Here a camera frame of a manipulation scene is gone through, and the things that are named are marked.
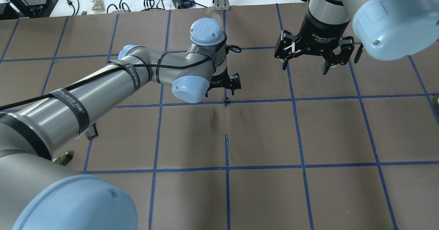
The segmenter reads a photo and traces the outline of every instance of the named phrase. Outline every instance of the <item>velcro strap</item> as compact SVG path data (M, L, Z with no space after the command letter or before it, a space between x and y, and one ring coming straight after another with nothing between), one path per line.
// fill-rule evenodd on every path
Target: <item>velcro strap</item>
M111 64L115 64L118 66L122 66L125 71L130 75L131 79L133 80L134 84L134 91L131 95L133 95L135 92L137 92L140 89L140 77L139 74L136 71L136 67L134 67L132 64L128 63L125 60L117 59L117 60L111 60L109 61Z
M60 88L50 93L59 101L63 102L72 111L80 125L80 131L76 138L81 136L90 127L90 118L84 105L65 88Z

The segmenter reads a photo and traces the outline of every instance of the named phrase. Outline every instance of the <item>black plug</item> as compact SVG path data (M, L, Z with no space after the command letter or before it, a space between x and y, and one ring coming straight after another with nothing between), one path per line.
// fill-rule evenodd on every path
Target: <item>black plug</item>
M67 4L68 4L68 5L72 5L73 3L72 3L72 1L67 0Z

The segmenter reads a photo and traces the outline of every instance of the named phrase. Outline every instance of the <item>blue cap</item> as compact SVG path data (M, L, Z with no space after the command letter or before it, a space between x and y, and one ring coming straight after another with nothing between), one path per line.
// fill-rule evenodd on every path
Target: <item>blue cap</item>
M209 86L209 81L203 77L185 76L174 80L172 93L180 100L195 104L204 98Z
M125 56L127 56L127 53L132 50L135 47L139 47L141 45L126 45L122 48L122 50L119 52L119 56L117 57L117 59L121 59Z
M110 182L77 175L53 183L23 210L12 230L136 230L136 206Z
M215 19L205 17L192 24L191 40L199 46L218 45L224 40L224 33Z
M396 60L436 42L438 20L439 0L369 0L352 24L370 56Z

